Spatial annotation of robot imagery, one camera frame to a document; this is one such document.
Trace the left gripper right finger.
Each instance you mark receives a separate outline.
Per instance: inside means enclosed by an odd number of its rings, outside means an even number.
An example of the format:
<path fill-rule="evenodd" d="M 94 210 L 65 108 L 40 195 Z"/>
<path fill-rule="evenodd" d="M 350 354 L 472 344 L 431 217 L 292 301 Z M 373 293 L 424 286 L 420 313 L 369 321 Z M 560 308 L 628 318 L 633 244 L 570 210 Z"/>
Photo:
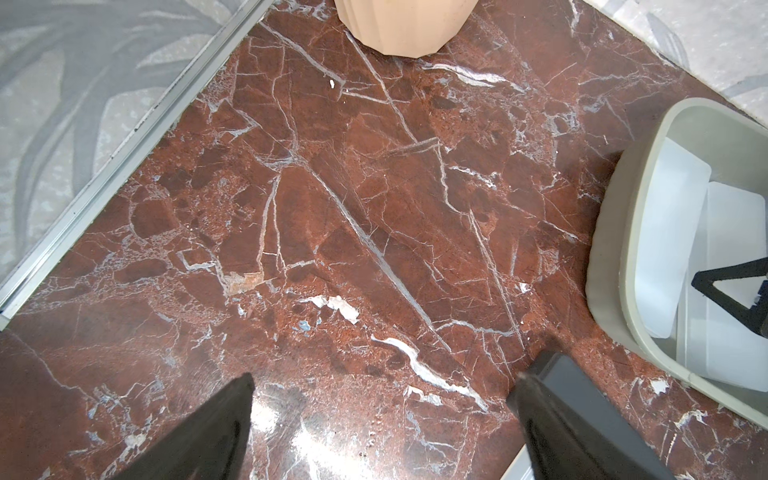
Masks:
<path fill-rule="evenodd" d="M 566 354 L 545 350 L 507 405 L 535 479 L 672 479 L 674 474 Z"/>

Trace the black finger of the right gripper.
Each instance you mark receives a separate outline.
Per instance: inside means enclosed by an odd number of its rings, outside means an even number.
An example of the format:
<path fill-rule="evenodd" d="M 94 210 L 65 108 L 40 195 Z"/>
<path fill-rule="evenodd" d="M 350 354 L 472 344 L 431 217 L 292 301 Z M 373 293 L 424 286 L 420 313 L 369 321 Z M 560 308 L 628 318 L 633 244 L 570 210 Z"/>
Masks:
<path fill-rule="evenodd" d="M 752 333 L 767 337 L 767 258 L 698 271 L 691 286 Z"/>

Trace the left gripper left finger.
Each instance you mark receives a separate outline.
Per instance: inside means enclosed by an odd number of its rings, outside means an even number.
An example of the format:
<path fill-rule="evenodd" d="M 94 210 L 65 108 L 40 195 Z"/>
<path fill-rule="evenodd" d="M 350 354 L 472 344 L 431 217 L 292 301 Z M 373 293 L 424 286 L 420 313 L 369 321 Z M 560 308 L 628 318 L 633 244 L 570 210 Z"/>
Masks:
<path fill-rule="evenodd" d="M 251 425 L 251 374 L 230 381 L 117 479 L 237 479 Z"/>

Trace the translucent pencil case front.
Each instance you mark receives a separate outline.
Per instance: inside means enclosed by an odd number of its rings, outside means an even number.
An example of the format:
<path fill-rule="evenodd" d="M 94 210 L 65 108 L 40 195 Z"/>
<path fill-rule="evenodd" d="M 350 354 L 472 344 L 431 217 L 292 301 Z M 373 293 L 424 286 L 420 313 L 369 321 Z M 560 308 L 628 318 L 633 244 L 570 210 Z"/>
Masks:
<path fill-rule="evenodd" d="M 501 480 L 534 480 L 532 462 L 526 445 L 523 445 L 510 463 Z"/>

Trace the grey-green plastic storage box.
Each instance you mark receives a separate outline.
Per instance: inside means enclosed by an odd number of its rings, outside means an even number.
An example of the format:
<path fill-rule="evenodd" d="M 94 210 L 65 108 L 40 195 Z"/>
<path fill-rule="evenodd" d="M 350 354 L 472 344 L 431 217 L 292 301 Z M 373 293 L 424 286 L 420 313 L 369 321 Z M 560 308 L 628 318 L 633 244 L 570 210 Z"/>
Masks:
<path fill-rule="evenodd" d="M 713 100 L 687 98 L 675 103 L 622 151 L 608 183 L 587 268 L 589 310 L 612 340 L 733 413 L 766 427 L 766 394 L 693 373 L 668 355 L 641 321 L 631 277 L 637 267 L 652 170 L 666 138 L 709 164 L 716 180 L 767 193 L 766 127 Z"/>

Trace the translucent white pencil case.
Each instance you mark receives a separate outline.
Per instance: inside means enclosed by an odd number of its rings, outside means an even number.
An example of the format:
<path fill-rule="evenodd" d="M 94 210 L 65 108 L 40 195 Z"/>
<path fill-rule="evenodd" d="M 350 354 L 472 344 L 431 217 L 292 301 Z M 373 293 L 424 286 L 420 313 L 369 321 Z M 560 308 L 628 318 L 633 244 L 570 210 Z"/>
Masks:
<path fill-rule="evenodd" d="M 668 338 L 708 189 L 711 167 L 666 138 L 642 205 L 634 291 L 650 336 Z"/>

